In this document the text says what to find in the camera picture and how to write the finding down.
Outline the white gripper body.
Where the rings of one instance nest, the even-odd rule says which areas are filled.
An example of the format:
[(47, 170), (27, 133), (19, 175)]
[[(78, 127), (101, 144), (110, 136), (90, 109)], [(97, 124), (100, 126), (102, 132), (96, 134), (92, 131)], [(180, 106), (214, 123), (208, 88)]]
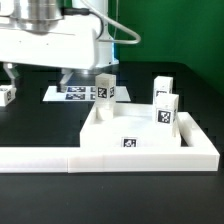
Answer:
[(99, 61), (100, 22), (93, 16), (66, 16), (47, 34), (19, 29), (0, 17), (0, 61), (70, 69), (92, 69)]

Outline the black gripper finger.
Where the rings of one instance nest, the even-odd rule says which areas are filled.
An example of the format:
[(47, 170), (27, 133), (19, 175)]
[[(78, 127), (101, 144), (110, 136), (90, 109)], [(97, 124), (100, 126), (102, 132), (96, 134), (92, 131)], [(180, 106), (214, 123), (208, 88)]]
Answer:
[(62, 75), (61, 79), (57, 82), (57, 91), (65, 92), (67, 90), (67, 83), (73, 75), (73, 70), (62, 68), (61, 75)]
[(14, 71), (14, 66), (12, 63), (4, 63), (3, 64), (3, 69), (5, 70), (6, 74), (8, 75), (8, 77), (11, 80), (11, 85), (15, 86), (15, 71)]

